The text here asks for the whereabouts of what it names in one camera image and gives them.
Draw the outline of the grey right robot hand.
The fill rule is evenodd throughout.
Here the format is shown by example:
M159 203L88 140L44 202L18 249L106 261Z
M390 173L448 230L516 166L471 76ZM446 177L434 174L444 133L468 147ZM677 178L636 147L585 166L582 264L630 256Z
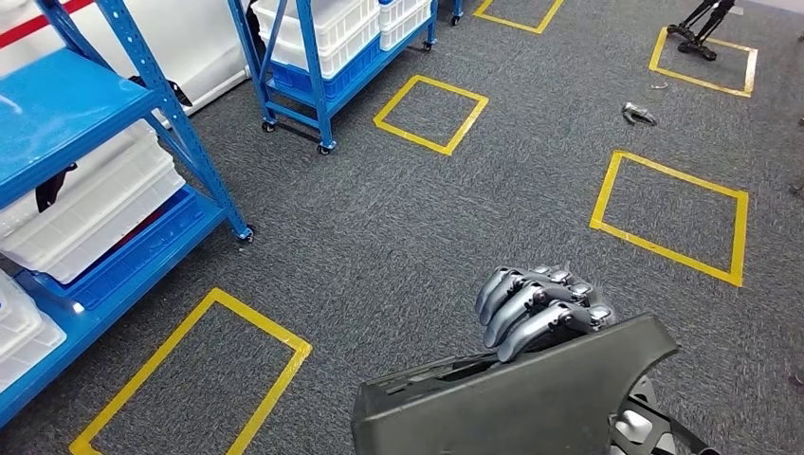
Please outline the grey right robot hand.
M485 280L474 311L483 344L501 363L614 325L613 306L586 280L557 265L499 266Z

